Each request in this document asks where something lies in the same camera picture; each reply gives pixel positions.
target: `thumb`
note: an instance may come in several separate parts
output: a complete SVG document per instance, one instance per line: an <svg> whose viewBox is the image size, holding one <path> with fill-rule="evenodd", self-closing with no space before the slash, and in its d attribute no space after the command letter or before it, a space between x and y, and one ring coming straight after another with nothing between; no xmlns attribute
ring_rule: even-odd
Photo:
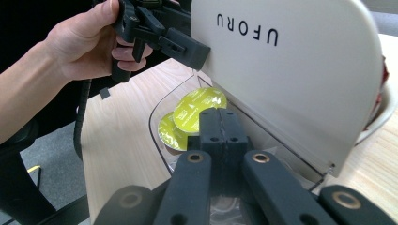
<svg viewBox="0 0 398 225"><path fill-rule="evenodd" d="M118 0L107 0L95 5L86 13L78 15L74 32L85 38L95 36L104 26L116 21L119 12Z"/></svg>

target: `white device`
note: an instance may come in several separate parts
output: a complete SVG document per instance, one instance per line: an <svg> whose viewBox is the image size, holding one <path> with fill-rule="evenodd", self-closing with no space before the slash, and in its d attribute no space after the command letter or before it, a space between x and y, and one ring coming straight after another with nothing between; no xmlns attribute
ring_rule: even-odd
<svg viewBox="0 0 398 225"><path fill-rule="evenodd" d="M319 171L337 176L374 108L382 53L359 0L199 0L203 72Z"/></svg>

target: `gray carpet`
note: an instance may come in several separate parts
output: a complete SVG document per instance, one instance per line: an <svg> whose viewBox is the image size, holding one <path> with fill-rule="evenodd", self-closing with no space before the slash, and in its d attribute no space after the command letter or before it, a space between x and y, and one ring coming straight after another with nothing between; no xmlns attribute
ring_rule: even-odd
<svg viewBox="0 0 398 225"><path fill-rule="evenodd" d="M74 123L37 139L21 152L26 168L41 166L39 189L59 209L85 195L83 163L73 147Z"/></svg>

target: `clear plastic tray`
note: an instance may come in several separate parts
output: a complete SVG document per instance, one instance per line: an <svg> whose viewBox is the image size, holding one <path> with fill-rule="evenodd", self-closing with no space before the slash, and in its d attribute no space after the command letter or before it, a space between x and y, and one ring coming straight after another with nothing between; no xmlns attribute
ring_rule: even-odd
<svg viewBox="0 0 398 225"><path fill-rule="evenodd" d="M172 112L182 97L199 87L211 86L210 79L206 75L193 71L192 76L184 83L165 96L154 108L149 118L149 128L152 139L161 153L169 171L172 173L179 154L169 152L158 134L160 120L169 112ZM290 171L301 185L312 191L322 186L328 172L320 172L292 149L272 136L266 127L256 123L244 111L228 100L228 109L234 111L240 123L244 126L246 134L251 138L254 148L275 155L277 159ZM211 200L211 224L244 224L239 212L239 199L217 197Z"/></svg>

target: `wooden table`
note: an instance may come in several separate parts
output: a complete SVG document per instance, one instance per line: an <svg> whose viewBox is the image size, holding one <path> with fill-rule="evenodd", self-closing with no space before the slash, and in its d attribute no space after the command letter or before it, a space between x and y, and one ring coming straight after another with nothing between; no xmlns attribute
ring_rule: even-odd
<svg viewBox="0 0 398 225"><path fill-rule="evenodd" d="M398 90L398 37L380 39L389 82ZM109 89L109 97L88 100L82 148L92 222L117 190L128 185L153 189L170 178L152 139L149 120L157 104L191 75L191 69L168 60ZM398 222L398 111L372 138L353 151L340 177L330 178L327 185L356 189Z"/></svg>

